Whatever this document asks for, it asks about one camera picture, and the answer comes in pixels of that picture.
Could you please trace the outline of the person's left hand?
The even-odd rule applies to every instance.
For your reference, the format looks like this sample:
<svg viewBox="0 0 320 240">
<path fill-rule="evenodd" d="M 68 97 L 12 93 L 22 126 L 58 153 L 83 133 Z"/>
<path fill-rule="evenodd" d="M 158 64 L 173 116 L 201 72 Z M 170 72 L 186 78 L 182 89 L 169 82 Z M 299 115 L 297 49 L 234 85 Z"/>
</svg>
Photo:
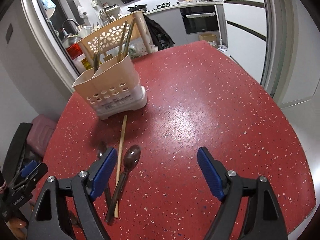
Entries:
<svg viewBox="0 0 320 240">
<path fill-rule="evenodd" d="M 27 226 L 25 221 L 18 218 L 12 218 L 6 222 L 6 225 L 17 239 L 26 240 L 27 235 L 22 231 L 22 229 Z"/>
</svg>

